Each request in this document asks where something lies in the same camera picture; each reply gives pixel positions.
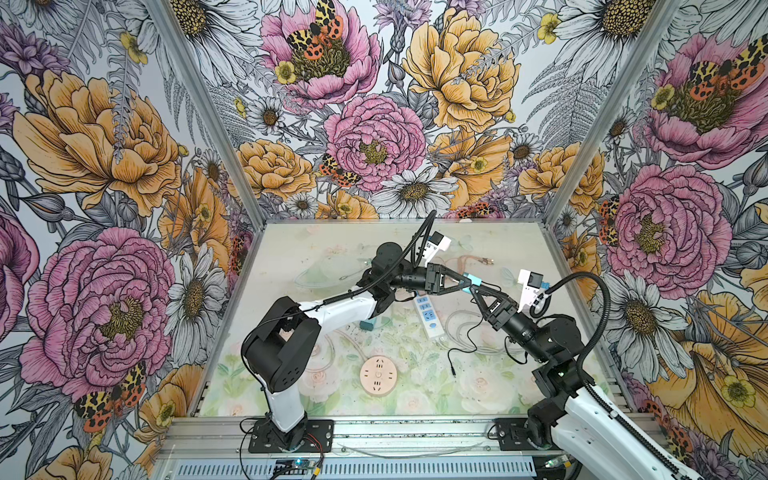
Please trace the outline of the teal charger adapter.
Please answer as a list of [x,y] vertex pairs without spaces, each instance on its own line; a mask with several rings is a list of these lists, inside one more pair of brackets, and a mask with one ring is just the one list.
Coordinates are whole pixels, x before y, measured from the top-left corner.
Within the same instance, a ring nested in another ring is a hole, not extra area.
[[359,328],[361,330],[365,331],[373,331],[376,327],[376,320],[375,319],[369,319],[369,320],[363,320],[359,322]]
[[464,277],[467,279],[468,284],[462,289],[463,292],[470,294],[473,286],[480,286],[482,280],[472,274],[465,273]]

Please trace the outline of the white blue power strip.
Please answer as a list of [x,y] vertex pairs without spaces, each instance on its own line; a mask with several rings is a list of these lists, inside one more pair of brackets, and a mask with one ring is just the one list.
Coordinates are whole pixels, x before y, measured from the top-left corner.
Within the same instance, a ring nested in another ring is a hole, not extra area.
[[430,340],[442,338],[445,331],[431,299],[427,295],[418,295],[413,302],[427,337]]

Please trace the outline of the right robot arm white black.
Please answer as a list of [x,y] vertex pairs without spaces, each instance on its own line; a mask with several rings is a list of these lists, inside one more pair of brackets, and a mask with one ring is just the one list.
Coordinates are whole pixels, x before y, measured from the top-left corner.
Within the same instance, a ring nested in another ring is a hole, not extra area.
[[598,479],[697,479],[699,473],[676,459],[624,414],[584,368],[606,330],[610,290],[593,273],[576,272],[543,292],[549,297],[577,279],[593,281],[602,293],[602,315],[589,341],[575,321],[562,314],[537,325],[505,293],[484,284],[469,288],[482,318],[504,331],[539,364],[533,372],[543,400],[530,407],[529,442],[555,446],[572,455]]

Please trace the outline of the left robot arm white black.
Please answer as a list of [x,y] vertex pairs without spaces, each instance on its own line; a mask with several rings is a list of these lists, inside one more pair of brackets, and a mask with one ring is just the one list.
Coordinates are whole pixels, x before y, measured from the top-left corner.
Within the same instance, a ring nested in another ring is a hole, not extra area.
[[304,303],[283,296],[246,335],[241,359],[267,400],[263,421],[267,432],[260,437],[268,444],[292,451],[309,438],[308,414],[296,383],[319,338],[383,314],[400,291],[440,296],[473,285],[467,276],[431,262],[432,252],[449,242],[442,234],[431,232],[436,216],[436,211],[429,212],[406,246],[381,244],[353,289]]

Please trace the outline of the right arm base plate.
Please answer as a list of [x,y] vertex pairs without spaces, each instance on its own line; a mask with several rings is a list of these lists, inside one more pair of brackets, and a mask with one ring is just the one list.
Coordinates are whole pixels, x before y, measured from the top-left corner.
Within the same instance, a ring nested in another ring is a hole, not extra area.
[[555,448],[550,429],[530,418],[497,418],[492,432],[501,451],[547,451]]

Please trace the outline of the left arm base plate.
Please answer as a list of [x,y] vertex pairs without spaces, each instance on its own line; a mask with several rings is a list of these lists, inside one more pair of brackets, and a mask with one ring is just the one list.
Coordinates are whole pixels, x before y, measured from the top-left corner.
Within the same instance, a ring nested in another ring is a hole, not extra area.
[[334,429],[333,420],[304,419],[289,432],[283,432],[271,420],[261,417],[248,435],[248,452],[328,453],[332,450]]

